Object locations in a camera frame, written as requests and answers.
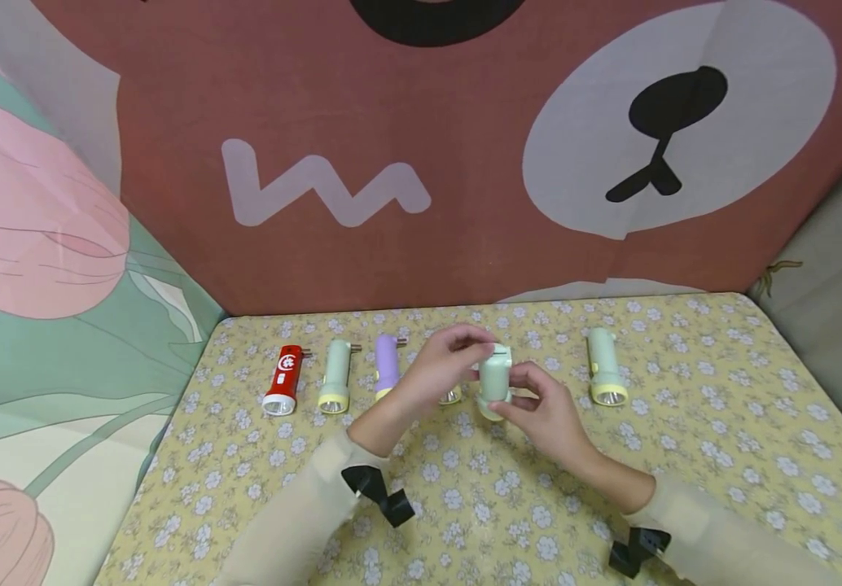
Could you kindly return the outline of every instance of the cartoon bear backdrop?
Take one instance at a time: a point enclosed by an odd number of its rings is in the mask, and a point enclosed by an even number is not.
[[[0,571],[94,574],[220,304],[746,290],[841,174],[833,0],[0,0]]]
[[[0,64],[233,314],[746,290],[842,173],[830,0],[0,0]]]

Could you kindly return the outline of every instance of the hand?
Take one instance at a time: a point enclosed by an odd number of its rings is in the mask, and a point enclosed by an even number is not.
[[[511,403],[494,401],[489,408],[524,431],[541,453],[583,479],[601,454],[587,437],[568,388],[533,362],[512,366],[509,384],[532,391],[538,399],[513,396]]]
[[[388,457],[411,422],[437,409],[441,397],[460,381],[478,378],[470,368],[493,353],[495,341],[488,331],[462,323],[434,332],[395,388],[353,421],[349,438]]]
[[[496,337],[483,328],[459,323],[432,334],[389,395],[422,418],[460,381],[476,381],[471,367],[493,354]]]

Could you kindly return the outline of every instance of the yellow tablecloth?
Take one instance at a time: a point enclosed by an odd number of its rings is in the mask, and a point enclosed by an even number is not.
[[[602,450],[644,470],[671,470],[842,574],[842,416],[770,321],[741,295],[235,318],[213,332],[96,584],[207,586],[255,511],[322,440],[371,405],[373,342],[457,321],[490,328],[572,389]],[[584,335],[617,334],[625,407],[588,400]],[[333,338],[360,342],[349,413],[316,395]],[[278,348],[314,349],[298,410],[268,419],[261,397]],[[397,446],[391,490],[417,516],[393,530],[366,505],[328,545],[311,584],[622,584],[607,568],[618,514],[469,399],[416,425]],[[636,584],[675,584],[650,563]]]

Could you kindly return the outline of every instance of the sleeve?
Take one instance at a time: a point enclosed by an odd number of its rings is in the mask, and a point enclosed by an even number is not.
[[[662,561],[698,586],[842,584],[834,570],[802,549],[670,476],[656,476],[649,504],[626,520],[633,527],[668,532],[672,541]]]
[[[388,459],[354,444],[341,431],[321,444],[304,469],[256,514],[232,544],[216,586],[306,584],[333,532],[353,517],[359,497],[341,471]]]

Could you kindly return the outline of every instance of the fabric backdrop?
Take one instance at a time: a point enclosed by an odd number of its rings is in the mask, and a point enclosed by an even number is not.
[[[746,290],[842,173],[842,2],[0,0],[233,314]]]

